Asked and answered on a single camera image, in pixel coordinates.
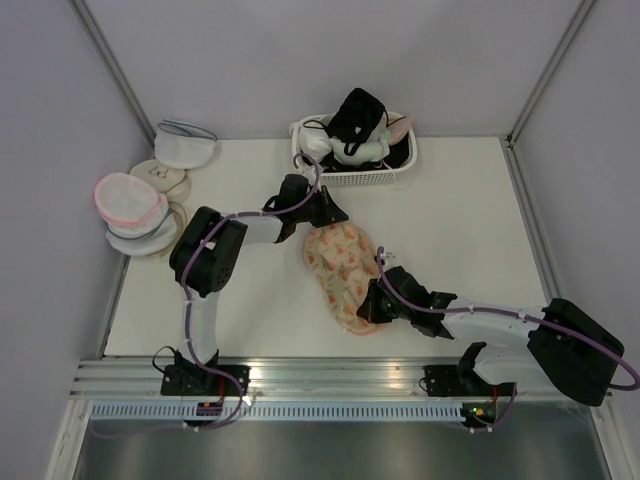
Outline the floral peach laundry bag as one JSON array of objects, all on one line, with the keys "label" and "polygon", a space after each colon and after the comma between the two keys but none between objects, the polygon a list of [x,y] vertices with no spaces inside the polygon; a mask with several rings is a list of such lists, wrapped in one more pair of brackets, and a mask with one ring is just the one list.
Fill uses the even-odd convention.
[{"label": "floral peach laundry bag", "polygon": [[303,259],[342,330],[366,336],[380,329],[357,313],[369,282],[378,278],[374,244],[363,229],[350,221],[313,227],[304,242]]}]

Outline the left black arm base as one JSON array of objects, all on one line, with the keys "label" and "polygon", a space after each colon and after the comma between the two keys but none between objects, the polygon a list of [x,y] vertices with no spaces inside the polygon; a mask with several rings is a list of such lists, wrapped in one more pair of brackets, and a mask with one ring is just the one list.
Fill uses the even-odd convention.
[{"label": "left black arm base", "polygon": [[161,394],[163,396],[218,396],[244,395],[250,382],[250,368],[245,365],[219,365],[214,356],[206,366],[219,372],[203,370],[172,349],[173,362],[160,367],[152,359],[153,368],[162,374]]}]

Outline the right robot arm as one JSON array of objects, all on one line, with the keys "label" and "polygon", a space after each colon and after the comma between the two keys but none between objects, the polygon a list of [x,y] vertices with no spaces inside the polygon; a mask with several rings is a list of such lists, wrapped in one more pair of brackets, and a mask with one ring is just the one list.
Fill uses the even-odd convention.
[{"label": "right robot arm", "polygon": [[569,300],[518,311],[474,305],[427,290],[402,267],[370,281],[357,313],[373,324],[402,319],[427,337],[468,342],[456,381],[469,395],[513,384],[598,407],[624,353],[615,336]]}]

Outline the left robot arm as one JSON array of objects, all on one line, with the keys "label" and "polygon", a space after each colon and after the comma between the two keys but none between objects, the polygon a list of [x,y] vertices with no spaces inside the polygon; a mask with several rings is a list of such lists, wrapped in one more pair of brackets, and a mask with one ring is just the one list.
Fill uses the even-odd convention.
[{"label": "left robot arm", "polygon": [[217,387],[219,297],[231,279],[241,249],[282,243],[300,224],[320,228],[348,219],[326,187],[310,183],[299,174],[286,175],[279,192],[260,210],[222,214],[203,206],[196,211],[169,259],[175,281],[184,293],[184,345],[180,352],[192,362],[183,375],[188,389],[206,396]]}]

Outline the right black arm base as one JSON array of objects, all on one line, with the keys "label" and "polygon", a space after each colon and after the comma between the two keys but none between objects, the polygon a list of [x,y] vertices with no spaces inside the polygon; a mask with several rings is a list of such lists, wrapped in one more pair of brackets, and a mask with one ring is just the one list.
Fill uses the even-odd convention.
[{"label": "right black arm base", "polygon": [[508,397],[514,383],[490,384],[472,370],[455,365],[425,365],[422,386],[429,397]]}]

